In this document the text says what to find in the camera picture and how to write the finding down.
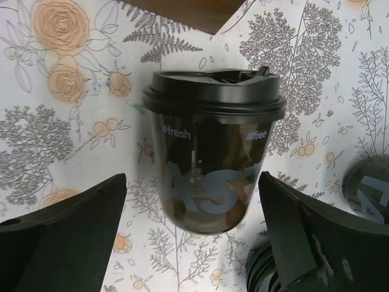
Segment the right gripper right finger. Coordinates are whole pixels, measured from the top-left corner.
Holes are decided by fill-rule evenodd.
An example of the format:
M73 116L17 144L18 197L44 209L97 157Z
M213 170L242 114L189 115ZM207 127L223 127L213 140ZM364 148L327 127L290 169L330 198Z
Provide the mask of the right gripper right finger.
M282 291L388 291L388 225L305 195L269 172L258 186Z

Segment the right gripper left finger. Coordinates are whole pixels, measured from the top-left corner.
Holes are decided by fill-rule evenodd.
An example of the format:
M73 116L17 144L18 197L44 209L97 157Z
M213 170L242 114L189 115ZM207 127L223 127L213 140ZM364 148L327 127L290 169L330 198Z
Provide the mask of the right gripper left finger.
M1 291L100 291L126 176L1 223Z

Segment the black coffee cup lid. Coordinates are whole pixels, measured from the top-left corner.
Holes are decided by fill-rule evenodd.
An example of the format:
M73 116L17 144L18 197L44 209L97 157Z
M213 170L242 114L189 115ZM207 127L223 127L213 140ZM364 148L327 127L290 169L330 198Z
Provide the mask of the black coffee cup lid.
M263 241L250 251L246 263L247 291L281 291L270 241Z

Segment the black coffee cups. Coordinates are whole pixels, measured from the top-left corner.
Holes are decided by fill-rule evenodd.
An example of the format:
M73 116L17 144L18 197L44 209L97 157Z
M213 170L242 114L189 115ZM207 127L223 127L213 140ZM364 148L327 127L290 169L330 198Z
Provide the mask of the black coffee cups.
M343 177L343 196L353 212L380 224L388 224L388 155L364 158Z

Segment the brown paper takeout bag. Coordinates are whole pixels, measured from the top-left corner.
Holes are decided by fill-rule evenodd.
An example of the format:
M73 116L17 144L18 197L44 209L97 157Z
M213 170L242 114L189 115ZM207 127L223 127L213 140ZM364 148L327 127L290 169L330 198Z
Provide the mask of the brown paper takeout bag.
M215 35L244 0L129 0L125 3Z

